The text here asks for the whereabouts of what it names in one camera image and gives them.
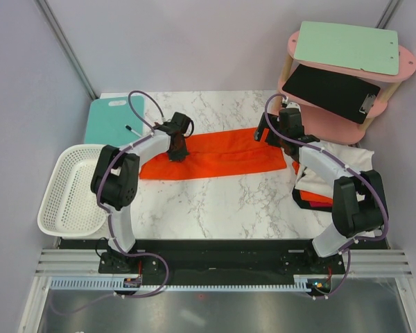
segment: black mount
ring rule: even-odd
[[[97,194],[103,175],[120,150],[113,146],[104,146],[98,157],[96,169],[91,181],[91,191]],[[119,175],[110,173],[102,190],[101,203],[107,203],[116,210],[121,210],[134,200],[139,179],[140,158],[135,154],[123,154],[113,169],[121,168]]]
[[[163,124],[157,123],[154,127],[155,130],[165,132],[171,137],[171,144],[167,153],[169,160],[172,162],[181,162],[189,155],[184,136],[189,124],[194,126],[194,122],[185,114],[175,112],[170,121],[166,121]],[[119,148],[109,145],[102,148],[94,175],[92,176],[92,193],[97,194],[103,175],[119,152]],[[124,153],[113,166],[114,170],[118,168],[121,168],[119,175],[113,173],[108,175],[102,190],[101,203],[107,203],[116,210],[121,210],[122,207],[129,206],[136,196],[140,157],[136,154]]]
[[[160,240],[138,239],[131,253],[156,253],[169,265],[168,285],[223,286],[293,284],[294,275],[343,274],[340,255],[309,260],[308,240]],[[138,274],[142,284],[161,284],[163,263],[154,257],[124,257],[107,246],[100,274]]]
[[[370,170],[362,171],[361,176],[374,188],[387,210],[381,175],[375,170]],[[358,202],[356,193],[365,196],[364,200]],[[372,193],[354,176],[341,177],[334,181],[331,215],[337,231],[347,238],[383,225],[381,209]]]
[[[302,117],[297,108],[281,109],[279,116],[268,114],[271,125],[283,136],[289,139],[295,139],[308,144],[310,142],[319,142],[320,140],[314,135],[305,135],[305,128],[302,125]],[[265,113],[262,114],[259,126],[254,133],[254,140],[260,141],[265,129],[268,129],[265,142],[270,146],[283,148],[285,154],[290,156],[296,162],[299,162],[299,145],[288,142],[278,137],[276,133],[270,130]]]
[[[181,162],[189,155],[184,134],[187,132],[189,124],[194,126],[194,122],[185,114],[174,112],[170,121],[163,124],[156,124],[155,130],[161,130],[171,137],[168,158],[172,162]]]

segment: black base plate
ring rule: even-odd
[[[343,274],[342,257],[310,263],[303,253],[309,240],[138,240],[131,253],[161,255],[170,268],[168,285],[220,286],[293,284],[294,275]],[[138,273],[143,285],[158,285],[165,267],[157,258],[127,259],[102,254],[99,273]]]

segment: black clipboard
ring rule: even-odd
[[[282,89],[355,123],[363,123],[380,87],[354,76],[299,65]]]

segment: white cloth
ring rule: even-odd
[[[374,151],[368,151],[362,148],[343,146],[342,144],[332,144],[331,142],[321,141],[325,150],[329,151],[340,160],[351,167],[355,167],[361,171],[369,171],[373,169],[372,156]],[[295,188],[300,191],[308,191],[328,198],[333,198],[333,188],[330,187],[321,177],[313,170],[300,165],[299,172],[295,182]]]

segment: wire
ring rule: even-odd
[[[190,119],[190,120],[189,120],[189,122],[190,122],[190,124],[191,124],[191,132],[190,132],[190,133],[189,133],[189,135],[188,135],[187,137],[185,137],[185,138],[188,138],[188,137],[192,136],[192,134],[194,133],[194,121],[193,121],[193,119]]]
[[[58,315],[58,316],[70,316],[72,314],[76,314],[77,312],[80,312],[80,311],[86,309],[87,307],[90,307],[91,305],[96,304],[97,302],[100,302],[101,300],[105,300],[106,298],[109,298],[109,297],[112,297],[112,296],[114,296],[113,293],[106,293],[105,295],[100,296],[100,297],[96,298],[95,300],[92,300],[91,302],[89,302],[89,303],[87,303],[87,304],[85,304],[85,305],[83,305],[83,306],[81,306],[81,307],[79,307],[79,308],[77,308],[77,309],[75,309],[73,311],[61,312],[61,311],[58,311],[54,307],[54,304],[53,304],[53,296],[51,295],[51,297],[49,298],[49,307],[52,310],[52,312],[54,314]]]
[[[164,112],[162,111],[162,108],[160,107],[160,105],[155,101],[155,99],[153,98],[153,97],[151,97],[150,95],[148,95],[147,93],[145,93],[145,92],[143,92],[143,91],[141,91],[141,90],[132,90],[129,94],[128,94],[128,104],[130,105],[130,108],[131,108],[131,110],[134,112],[134,114],[136,115],[136,117],[137,118],[139,118],[140,119],[140,121],[142,122],[142,123],[144,123],[145,125],[147,125],[149,128],[150,128],[150,130],[151,130],[151,132],[154,132],[154,128],[153,128],[153,126],[152,125],[150,125],[140,114],[138,114],[137,113],[137,111],[136,111],[136,109],[134,109],[134,106],[132,105],[132,101],[131,101],[131,96],[133,95],[133,94],[141,94],[141,95],[144,95],[144,96],[146,96],[146,97],[148,97],[153,103],[154,103],[154,105],[157,107],[157,109],[159,110],[159,112],[160,112],[160,115],[162,116],[162,120],[164,120],[165,119],[165,116],[164,116]]]
[[[149,297],[149,296],[153,296],[153,295],[157,295],[162,289],[163,287],[165,287],[165,284],[168,282],[168,278],[169,278],[169,267],[168,264],[166,263],[165,259],[163,257],[161,257],[160,255],[156,255],[155,253],[137,253],[137,254],[132,254],[132,253],[127,253],[126,251],[124,251],[124,249],[122,249],[117,241],[117,238],[115,237],[115,233],[114,233],[114,229],[112,226],[112,217],[111,217],[111,210],[104,206],[101,203],[101,196],[102,196],[102,190],[103,190],[103,185],[105,184],[107,177],[109,176],[112,167],[117,163],[117,161],[119,160],[119,158],[127,153],[130,149],[134,148],[135,146],[149,140],[151,138],[151,135],[147,135],[146,137],[142,137],[141,139],[137,140],[136,142],[134,142],[132,145],[129,145],[127,147],[125,147],[124,149],[122,149],[121,151],[119,151],[119,153],[114,157],[114,159],[110,162],[110,164],[108,165],[108,168],[106,169],[105,173],[103,174],[100,186],[98,187],[98,191],[97,191],[97,205],[102,208],[103,210],[105,210],[108,213],[108,227],[110,229],[110,235],[111,238],[113,239],[114,245],[116,246],[117,250],[122,254],[125,255],[126,257],[129,258],[136,258],[136,257],[154,257],[158,260],[160,260],[164,265],[165,265],[165,269],[166,269],[166,275],[164,278],[164,281],[162,282],[162,284],[156,288],[155,290],[149,292],[149,293],[145,293],[145,294],[141,294],[141,295],[132,295],[132,296],[126,296],[126,297],[130,297],[130,298],[145,298],[145,297]]]
[[[106,237],[100,237],[99,239],[97,239],[97,241],[96,241],[96,247],[94,248],[94,250],[96,251],[96,254],[98,255],[99,258],[101,258],[102,256],[100,255],[100,253],[97,252],[97,250],[98,250],[97,248],[98,248],[98,244],[100,243],[100,241],[102,239],[108,241],[108,238],[106,238]]]
[[[381,198],[379,197],[379,195],[376,193],[376,190],[373,188],[373,186],[366,180],[364,179],[364,177],[362,177],[359,173],[355,172],[355,170],[353,170],[352,168],[350,168],[348,165],[346,165],[343,161],[339,160],[339,158],[337,158],[336,156],[334,156],[333,154],[331,154],[329,151],[326,151],[324,149],[321,149],[317,146],[314,146],[312,144],[305,144],[304,142],[301,141],[297,141],[294,139],[291,139],[289,137],[286,137],[285,135],[280,134],[276,128],[271,124],[270,122],[270,118],[268,116],[268,105],[270,104],[270,102],[275,98],[281,96],[283,99],[287,99],[286,95],[284,94],[274,94],[272,95],[265,104],[265,119],[266,122],[268,124],[268,126],[270,127],[270,129],[274,132],[274,134],[276,134],[278,137],[282,138],[285,141],[291,142],[292,144],[298,144],[299,146],[305,146],[307,148],[311,148],[315,151],[319,151],[321,153],[323,153],[324,155],[326,155],[327,157],[331,158],[337,165],[339,165],[340,167],[344,168],[345,170],[347,170],[350,174],[352,174],[354,177],[358,178],[370,191],[370,193],[373,195],[375,201],[377,202],[379,209],[381,210],[382,213],[382,218],[383,218],[383,230],[382,230],[382,234],[380,236],[376,236],[376,237],[364,237],[364,236],[357,236],[354,237],[354,239],[350,239],[346,244],[344,244],[344,246],[342,246],[339,251],[342,252],[344,249],[348,248],[350,245],[353,244],[354,240],[363,240],[363,241],[381,241],[382,239],[384,239],[387,236],[388,233],[388,215],[387,215],[387,210],[381,200]]]
[[[349,249],[344,250],[343,253],[348,254],[348,262],[347,262],[347,269],[345,270],[345,274],[342,277],[342,280],[339,282],[338,286],[334,290],[330,290],[330,292],[327,295],[316,296],[315,299],[318,299],[318,298],[319,299],[327,299],[329,296],[335,294],[341,288],[341,286],[344,284],[344,281],[347,279],[347,276],[348,276],[348,273],[349,273],[349,267],[352,263],[352,254],[350,253]]]
[[[314,289],[317,291],[317,292],[319,292],[319,293],[321,293],[322,295],[329,295],[330,293],[331,293],[331,291],[333,290],[333,282],[330,280],[330,291],[328,292],[328,293],[326,293],[325,291],[322,291],[322,290],[320,290],[319,288],[317,288],[317,287],[314,287]]]
[[[325,280],[325,283],[327,283],[328,281],[331,281],[331,276],[333,276],[333,270],[331,269],[330,266],[328,266],[328,277]]]

